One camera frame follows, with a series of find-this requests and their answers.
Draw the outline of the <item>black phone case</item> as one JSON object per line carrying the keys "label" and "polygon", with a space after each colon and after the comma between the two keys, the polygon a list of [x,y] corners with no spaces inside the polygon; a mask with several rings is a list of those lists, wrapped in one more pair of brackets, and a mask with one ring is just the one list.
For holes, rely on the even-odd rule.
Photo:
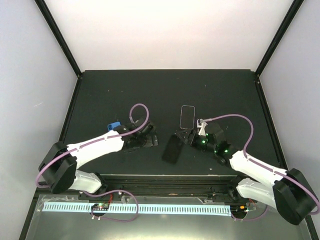
{"label": "black phone case", "polygon": [[177,135],[172,135],[165,146],[161,159],[166,163],[176,164],[184,145],[184,142]]}

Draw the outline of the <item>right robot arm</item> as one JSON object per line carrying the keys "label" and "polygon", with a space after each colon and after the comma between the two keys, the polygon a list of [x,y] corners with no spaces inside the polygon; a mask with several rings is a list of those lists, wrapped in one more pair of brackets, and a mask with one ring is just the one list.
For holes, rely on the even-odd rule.
{"label": "right robot arm", "polygon": [[320,201],[301,171],[278,168],[245,153],[227,141],[217,123],[203,122],[198,130],[184,129],[176,136],[186,145],[212,153],[218,163],[244,175],[228,187],[230,200],[256,200],[276,209],[293,225],[319,213]]}

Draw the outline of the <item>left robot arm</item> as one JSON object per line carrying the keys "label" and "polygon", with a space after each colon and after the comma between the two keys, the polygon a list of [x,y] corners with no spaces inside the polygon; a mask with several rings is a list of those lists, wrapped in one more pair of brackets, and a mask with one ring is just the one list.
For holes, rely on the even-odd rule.
{"label": "left robot arm", "polygon": [[128,124],[116,124],[96,138],[74,144],[55,143],[48,151],[38,170],[53,194],[67,190],[87,192],[95,199],[103,199],[108,192],[101,175],[80,170],[83,165],[107,154],[132,152],[158,145],[155,125],[143,119]]}

